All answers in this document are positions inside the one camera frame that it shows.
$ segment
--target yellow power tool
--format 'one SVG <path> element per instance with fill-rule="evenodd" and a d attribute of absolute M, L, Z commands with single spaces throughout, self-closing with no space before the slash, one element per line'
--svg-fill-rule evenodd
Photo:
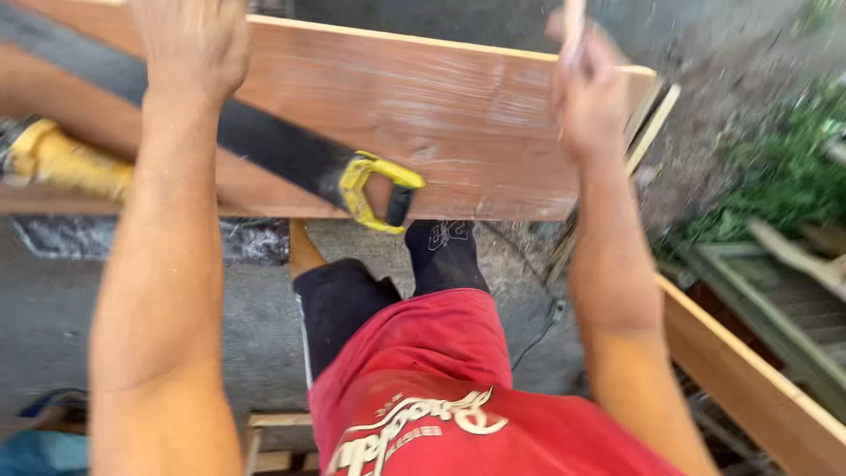
<path fill-rule="evenodd" d="M 49 183 L 122 202 L 132 163 L 66 136 L 50 119 L 0 119 L 0 173 L 12 185 Z"/>

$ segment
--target wooden stick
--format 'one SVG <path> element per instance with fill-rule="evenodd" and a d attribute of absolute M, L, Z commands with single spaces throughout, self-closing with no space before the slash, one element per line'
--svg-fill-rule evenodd
<path fill-rule="evenodd" d="M 574 61 L 585 34 L 585 0 L 564 0 L 562 52 L 567 61 Z"/>

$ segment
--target dirt ground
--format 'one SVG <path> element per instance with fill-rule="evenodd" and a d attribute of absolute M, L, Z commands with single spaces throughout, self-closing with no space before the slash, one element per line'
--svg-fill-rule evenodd
<path fill-rule="evenodd" d="M 651 237 L 712 207 L 733 183 L 718 148 L 733 117 L 796 98 L 818 75 L 846 68 L 846 15 L 796 34 L 806 2 L 711 1 L 670 42 L 629 52 L 683 94 L 635 174 Z"/>

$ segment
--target red t-shirt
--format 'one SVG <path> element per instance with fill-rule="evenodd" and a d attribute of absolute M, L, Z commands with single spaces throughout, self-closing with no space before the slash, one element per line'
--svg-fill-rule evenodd
<path fill-rule="evenodd" d="M 497 309 L 477 290 L 380 311 L 309 403 L 324 474 L 681 474 L 584 399 L 511 390 Z"/>

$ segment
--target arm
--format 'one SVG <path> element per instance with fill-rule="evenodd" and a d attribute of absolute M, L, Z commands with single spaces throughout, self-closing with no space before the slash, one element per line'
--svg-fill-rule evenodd
<path fill-rule="evenodd" d="M 131 7 L 150 89 L 132 195 L 94 317 L 91 466 L 129 476 L 239 474 L 222 385 L 215 153 L 223 101 L 245 71 L 243 6 Z"/>
<path fill-rule="evenodd" d="M 562 147 L 580 169 L 569 281 L 588 378 L 603 409 L 644 444 L 687 474 L 716 475 L 670 365 L 662 293 L 624 169 L 627 84 L 615 65 L 591 31 L 579 64 L 559 62 L 553 87 Z"/>

